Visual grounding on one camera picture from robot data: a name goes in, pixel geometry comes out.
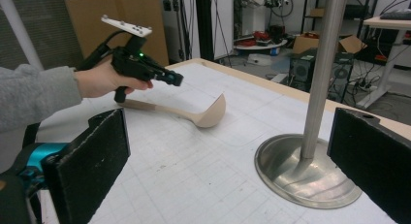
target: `beige curved object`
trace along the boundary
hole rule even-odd
[[[143,101],[126,99],[124,103],[117,103],[119,106],[137,110],[171,112],[191,120],[196,126],[202,128],[212,127],[223,118],[226,112],[226,99],[224,94],[221,94],[208,109],[201,113],[191,113],[183,110],[154,105]]]

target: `gray sleeve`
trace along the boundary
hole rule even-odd
[[[40,122],[81,102],[74,71],[30,65],[0,68],[0,132]]]

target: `metal disc base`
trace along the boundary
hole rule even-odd
[[[310,208],[341,208],[362,194],[327,155],[318,139],[313,159],[300,159],[303,135],[279,135],[263,142],[255,155],[257,172],[276,194]]]

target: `white table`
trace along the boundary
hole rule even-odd
[[[363,110],[368,108],[372,103],[374,103],[390,89],[390,87],[387,85],[388,78],[395,65],[396,57],[400,53],[400,46],[402,45],[405,32],[411,29],[411,20],[380,19],[380,17],[377,16],[365,20],[364,25],[369,25],[373,28],[397,29],[398,34],[396,35],[395,42],[387,59],[387,64],[378,83],[377,89],[369,93],[360,102],[357,103],[357,107]]]
[[[259,178],[257,148],[279,134],[302,134],[309,94],[202,59],[169,68],[184,76],[181,87],[155,81],[128,98],[201,112],[224,93],[225,116],[199,129],[173,114],[126,109],[131,156],[90,223],[394,223],[365,194],[344,208],[306,208]],[[320,138],[329,139],[332,112],[341,106],[327,101]],[[113,94],[85,99],[44,121],[39,142],[70,142],[89,117],[116,108]],[[381,124],[411,139],[411,126]],[[47,194],[42,203],[44,221],[56,223]]]

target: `hand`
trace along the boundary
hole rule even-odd
[[[146,90],[153,87],[151,81],[119,75],[112,67],[111,60],[105,61],[91,70],[75,72],[75,75],[82,98],[100,97],[114,91],[119,86],[127,86],[126,94],[130,94],[135,89]]]

